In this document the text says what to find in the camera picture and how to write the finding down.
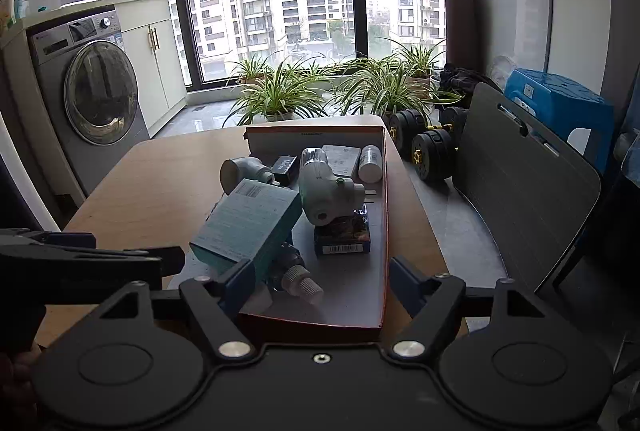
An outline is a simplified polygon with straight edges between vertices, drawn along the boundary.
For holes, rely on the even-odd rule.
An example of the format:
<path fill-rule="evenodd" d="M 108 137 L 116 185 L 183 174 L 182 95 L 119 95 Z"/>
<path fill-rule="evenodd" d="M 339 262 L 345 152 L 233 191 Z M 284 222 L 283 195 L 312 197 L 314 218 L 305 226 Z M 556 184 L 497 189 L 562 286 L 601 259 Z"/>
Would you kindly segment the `person left hand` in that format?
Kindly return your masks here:
<path fill-rule="evenodd" d="M 30 370 L 41 355 L 41 347 L 33 342 L 27 352 L 18 353 L 14 359 L 1 358 L 1 384 L 23 383 L 29 381 Z"/>

